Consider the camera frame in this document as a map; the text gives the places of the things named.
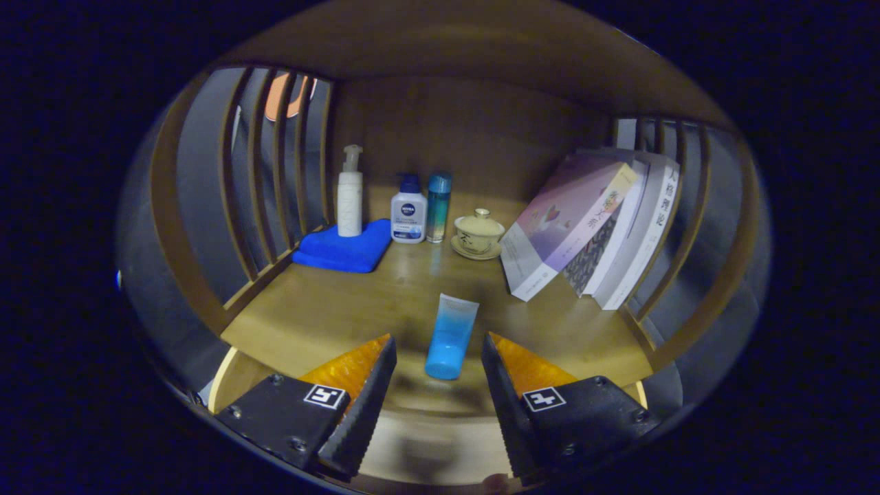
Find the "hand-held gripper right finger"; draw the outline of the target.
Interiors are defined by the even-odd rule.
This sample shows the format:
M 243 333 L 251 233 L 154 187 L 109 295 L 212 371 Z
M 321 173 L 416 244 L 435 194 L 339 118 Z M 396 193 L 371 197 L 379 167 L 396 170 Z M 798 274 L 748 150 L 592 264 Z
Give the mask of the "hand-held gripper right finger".
M 481 359 L 522 485 L 591 473 L 640 447 L 662 423 L 606 376 L 576 378 L 496 333 L 485 335 Z

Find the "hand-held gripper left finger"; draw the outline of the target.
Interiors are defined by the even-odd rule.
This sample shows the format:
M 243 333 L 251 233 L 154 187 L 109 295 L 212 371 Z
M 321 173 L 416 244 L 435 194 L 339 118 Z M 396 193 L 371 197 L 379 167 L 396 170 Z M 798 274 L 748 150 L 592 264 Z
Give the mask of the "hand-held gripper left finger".
M 236 435 L 296 469 L 358 475 L 397 363 L 396 342 L 378 336 L 298 378 L 263 366 L 214 415 Z

